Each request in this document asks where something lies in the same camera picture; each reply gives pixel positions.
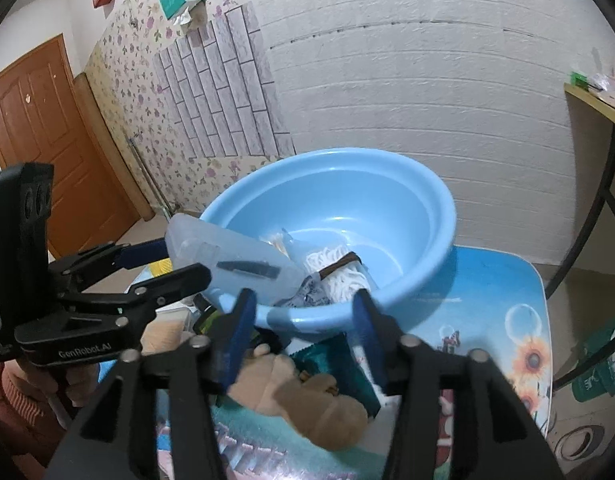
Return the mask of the person's hand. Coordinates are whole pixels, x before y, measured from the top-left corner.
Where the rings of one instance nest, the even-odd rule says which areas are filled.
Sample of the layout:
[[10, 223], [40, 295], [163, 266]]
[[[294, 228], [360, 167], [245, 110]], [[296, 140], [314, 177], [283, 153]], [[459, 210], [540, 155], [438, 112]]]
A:
[[65, 435], [49, 403], [52, 377], [27, 363], [0, 363], [0, 445], [28, 469], [44, 468]]

